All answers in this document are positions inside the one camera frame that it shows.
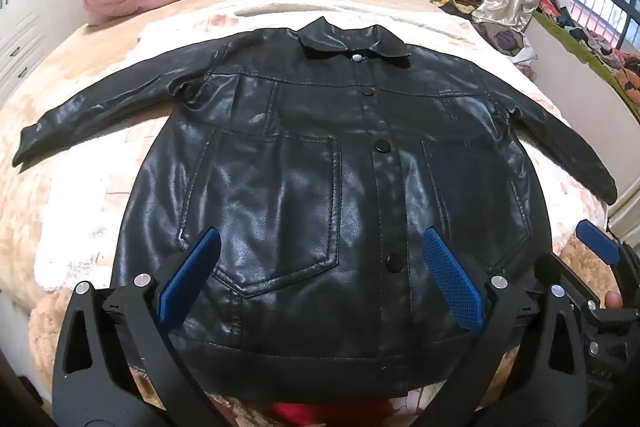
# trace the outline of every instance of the windowsill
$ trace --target windowsill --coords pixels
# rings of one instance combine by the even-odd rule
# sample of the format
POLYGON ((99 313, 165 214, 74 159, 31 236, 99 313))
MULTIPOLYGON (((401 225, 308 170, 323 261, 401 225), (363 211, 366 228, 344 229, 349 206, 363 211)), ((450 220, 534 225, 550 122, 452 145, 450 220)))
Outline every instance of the windowsill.
POLYGON ((625 102, 626 107, 628 107, 631 113, 636 117, 638 123, 640 123, 640 107, 635 105, 629 99, 622 87, 620 87, 616 75, 607 70, 607 68, 604 67, 603 63, 598 57, 596 57, 596 55, 593 54, 593 52, 582 47, 582 45, 580 45, 580 42, 576 41, 571 35, 569 35, 569 33, 564 31, 560 26, 550 20, 543 13, 535 11, 533 12, 533 17, 548 33, 554 36, 562 44, 562 47, 564 47, 572 55, 575 55, 575 57, 583 64, 588 64, 594 73, 596 73, 607 84, 609 84, 609 86, 611 86, 616 91, 620 98, 622 98, 623 102, 625 102))

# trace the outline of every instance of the chest pocket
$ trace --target chest pocket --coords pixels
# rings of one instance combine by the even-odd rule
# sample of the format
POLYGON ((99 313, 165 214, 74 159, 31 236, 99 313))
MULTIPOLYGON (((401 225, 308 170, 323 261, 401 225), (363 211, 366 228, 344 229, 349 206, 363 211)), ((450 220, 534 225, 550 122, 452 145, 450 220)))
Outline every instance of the chest pocket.
POLYGON ((245 298, 338 264, 340 150, 334 138, 215 130, 200 153, 180 218, 183 248, 220 230, 213 276, 245 298))
POLYGON ((492 143, 422 142, 442 230, 451 246, 502 269, 529 235, 513 175, 492 143))

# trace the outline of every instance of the black leather jacket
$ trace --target black leather jacket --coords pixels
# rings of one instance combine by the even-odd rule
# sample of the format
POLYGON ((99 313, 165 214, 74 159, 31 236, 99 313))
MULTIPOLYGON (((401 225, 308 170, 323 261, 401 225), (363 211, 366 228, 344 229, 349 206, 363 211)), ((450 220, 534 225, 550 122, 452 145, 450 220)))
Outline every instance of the black leather jacket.
POLYGON ((501 79, 381 26, 323 18, 113 73, 23 129, 14 165, 167 101, 177 103, 135 181, 112 282, 220 230, 218 267, 172 333, 214 393, 372 399, 446 378, 470 333, 430 278, 422 232, 433 225, 510 280, 551 248, 514 124, 616 200, 591 147, 501 79))

